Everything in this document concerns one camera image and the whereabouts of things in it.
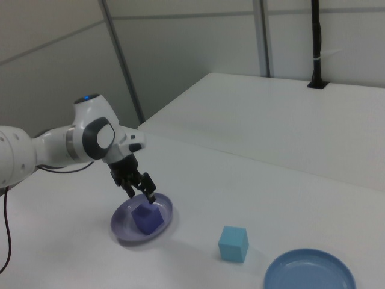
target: light blue cube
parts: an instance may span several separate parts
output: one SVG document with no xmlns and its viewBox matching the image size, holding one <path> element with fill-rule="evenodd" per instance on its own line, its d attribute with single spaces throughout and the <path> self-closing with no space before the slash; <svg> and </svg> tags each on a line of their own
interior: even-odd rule
<svg viewBox="0 0 385 289">
<path fill-rule="evenodd" d="M 246 229 L 225 226 L 218 245 L 223 260 L 243 263 L 248 249 Z"/>
</svg>

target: white tabletop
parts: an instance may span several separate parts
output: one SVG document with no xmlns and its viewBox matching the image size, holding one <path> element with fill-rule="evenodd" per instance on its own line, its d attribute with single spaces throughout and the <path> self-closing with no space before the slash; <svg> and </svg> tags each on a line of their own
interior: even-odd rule
<svg viewBox="0 0 385 289">
<path fill-rule="evenodd" d="M 8 195 L 13 254 L 0 287 L 262 289 L 273 259 L 310 247 L 340 258 L 357 288 L 383 288 L 383 193 L 153 135 L 147 144 L 139 170 L 174 203 L 164 233 L 141 246 L 116 240 L 109 222 L 127 197 L 102 162 L 38 171 Z M 220 260 L 224 225 L 247 229 L 244 264 Z"/>
<path fill-rule="evenodd" d="M 385 89 L 212 73 L 139 127 L 385 191 Z"/>
</svg>

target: plate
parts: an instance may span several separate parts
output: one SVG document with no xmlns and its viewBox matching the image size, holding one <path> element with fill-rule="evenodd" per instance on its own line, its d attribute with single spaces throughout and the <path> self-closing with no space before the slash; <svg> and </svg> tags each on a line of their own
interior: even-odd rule
<svg viewBox="0 0 385 289">
<path fill-rule="evenodd" d="M 353 275 L 339 259 L 319 250 L 299 249 L 275 259 L 265 289 L 356 289 Z"/>
<path fill-rule="evenodd" d="M 141 203 L 148 202 L 145 195 L 139 194 L 132 199 L 122 203 L 112 215 L 111 229 L 115 236 L 123 241 L 144 242 L 155 238 L 170 224 L 173 218 L 173 203 L 164 194 L 155 193 L 156 201 L 153 203 L 158 206 L 163 217 L 163 224 L 150 235 L 143 234 L 136 226 L 131 212 Z"/>
</svg>

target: cube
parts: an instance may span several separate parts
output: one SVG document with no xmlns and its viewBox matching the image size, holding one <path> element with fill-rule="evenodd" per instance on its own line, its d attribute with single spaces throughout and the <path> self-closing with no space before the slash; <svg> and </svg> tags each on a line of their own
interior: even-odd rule
<svg viewBox="0 0 385 289">
<path fill-rule="evenodd" d="M 146 235 L 152 234 L 161 224 L 163 217 L 156 205 L 143 202 L 131 212 L 138 229 Z"/>
<path fill-rule="evenodd" d="M 246 229 L 225 226 L 218 245 L 223 260 L 243 263 L 248 249 Z"/>
</svg>

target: black mount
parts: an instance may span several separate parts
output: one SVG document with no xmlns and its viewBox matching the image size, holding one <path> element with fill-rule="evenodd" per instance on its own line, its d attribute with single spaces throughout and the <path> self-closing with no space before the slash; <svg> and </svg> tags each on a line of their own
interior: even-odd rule
<svg viewBox="0 0 385 289">
<path fill-rule="evenodd" d="M 312 0 L 312 23 L 313 23 L 313 63 L 314 71 L 312 81 L 307 85 L 311 89 L 323 89 L 329 82 L 323 81 L 321 77 L 321 45 L 322 34 L 319 23 L 319 2 Z"/>
</svg>

